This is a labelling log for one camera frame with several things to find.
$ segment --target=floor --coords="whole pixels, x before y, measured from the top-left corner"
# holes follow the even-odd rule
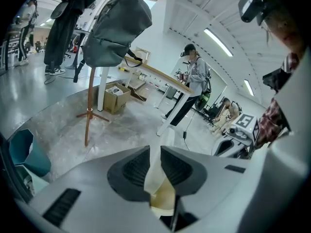
[[[25,121],[47,106],[88,86],[88,78],[84,78],[90,74],[88,67],[82,70],[79,76],[82,79],[78,83],[58,77],[51,84],[44,85],[49,76],[44,75],[43,57],[44,53],[31,54],[28,66],[12,68],[0,77],[0,132],[5,137],[9,137]],[[72,60],[73,58],[67,59],[63,66],[70,65]],[[100,73],[101,69],[98,68],[95,76],[99,77]],[[62,76],[73,77],[73,74],[74,70],[66,69]],[[111,68],[109,75],[116,79],[125,79],[128,74]],[[95,78],[94,85],[98,85],[99,82],[100,79]],[[48,152],[52,163],[50,181],[81,162],[138,146],[158,144],[159,137],[156,132],[161,126],[160,115],[168,112],[175,103],[174,100],[165,98],[157,109],[155,105],[162,96],[163,93],[154,89],[146,102],[131,98],[123,113],[119,115],[113,116],[105,111],[97,112],[107,117],[110,122],[96,117],[91,120],[87,147],[84,147],[86,118],[77,118],[66,125]],[[171,126],[175,132],[174,146],[210,154],[216,139],[211,135],[203,118],[193,114],[193,110],[189,111],[177,127]],[[187,127],[188,146],[182,137]]]

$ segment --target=white ceiling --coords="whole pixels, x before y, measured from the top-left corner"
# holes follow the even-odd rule
[[[241,21],[239,0],[173,0],[170,30],[194,41],[210,56],[208,63],[220,67],[238,92],[263,106],[274,94],[262,76],[279,68],[288,52],[276,39],[266,43],[266,32],[255,21]],[[210,28],[233,53],[229,57],[203,30]],[[244,84],[248,79],[254,97]]]

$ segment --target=fluorescent light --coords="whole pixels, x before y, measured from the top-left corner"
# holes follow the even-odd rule
[[[214,35],[214,33],[211,30],[205,29],[204,33],[206,33],[210,38],[212,38],[225,51],[225,53],[229,57],[233,56],[232,53],[229,51],[229,49],[221,42],[220,39],[218,39],[216,35]]]
[[[245,84],[246,84],[246,86],[247,86],[247,89],[248,89],[249,93],[250,93],[252,96],[254,96],[253,90],[252,90],[252,88],[251,88],[251,86],[250,86],[248,80],[244,80],[244,82],[245,82]]]

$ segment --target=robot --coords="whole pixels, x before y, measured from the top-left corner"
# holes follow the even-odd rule
[[[225,135],[219,138],[212,155],[233,158],[248,158],[253,152],[259,134],[259,125],[255,116],[242,113],[232,123]]]

